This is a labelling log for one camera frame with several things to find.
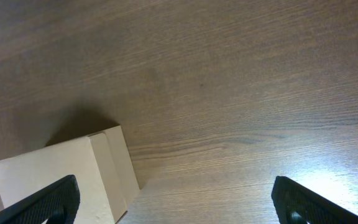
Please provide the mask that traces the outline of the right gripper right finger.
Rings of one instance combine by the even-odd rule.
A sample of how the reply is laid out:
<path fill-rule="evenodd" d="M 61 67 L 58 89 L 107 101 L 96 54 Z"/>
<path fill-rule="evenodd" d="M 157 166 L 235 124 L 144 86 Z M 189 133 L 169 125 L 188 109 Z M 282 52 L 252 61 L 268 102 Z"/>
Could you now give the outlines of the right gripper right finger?
<path fill-rule="evenodd" d="M 285 176 L 277 176 L 271 194 L 281 224 L 353 224 L 358 215 Z"/>

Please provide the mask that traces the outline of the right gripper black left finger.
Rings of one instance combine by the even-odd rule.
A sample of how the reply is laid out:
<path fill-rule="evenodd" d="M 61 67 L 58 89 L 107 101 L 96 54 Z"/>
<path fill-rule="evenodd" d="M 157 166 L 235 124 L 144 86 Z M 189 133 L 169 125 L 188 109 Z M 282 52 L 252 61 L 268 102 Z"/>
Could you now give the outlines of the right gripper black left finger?
<path fill-rule="evenodd" d="M 0 211 L 0 224 L 73 224 L 80 205 L 74 175 L 67 175 Z"/>

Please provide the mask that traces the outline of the brown cardboard box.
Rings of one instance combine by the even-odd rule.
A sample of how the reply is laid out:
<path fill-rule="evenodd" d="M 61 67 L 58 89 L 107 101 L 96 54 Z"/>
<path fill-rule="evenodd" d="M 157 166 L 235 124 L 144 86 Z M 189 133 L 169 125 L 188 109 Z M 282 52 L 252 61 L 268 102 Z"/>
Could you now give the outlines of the brown cardboard box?
<path fill-rule="evenodd" d="M 9 207 L 67 175 L 80 191 L 75 223 L 117 223 L 140 188 L 120 126 L 0 161 L 0 196 Z"/>

